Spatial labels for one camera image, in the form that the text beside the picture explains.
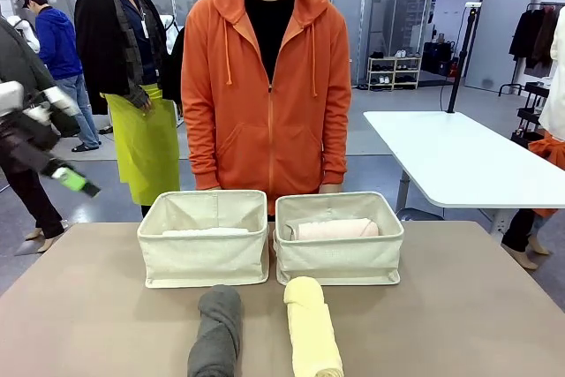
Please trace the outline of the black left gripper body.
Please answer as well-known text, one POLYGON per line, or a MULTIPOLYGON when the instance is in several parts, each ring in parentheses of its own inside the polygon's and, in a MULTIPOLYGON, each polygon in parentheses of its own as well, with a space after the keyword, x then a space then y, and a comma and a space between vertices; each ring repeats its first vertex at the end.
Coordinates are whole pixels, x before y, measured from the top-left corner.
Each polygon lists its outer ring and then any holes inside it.
POLYGON ((61 160, 49 151, 58 142, 53 130, 53 108, 1 108, 1 170, 5 174, 31 170, 55 174, 61 160))

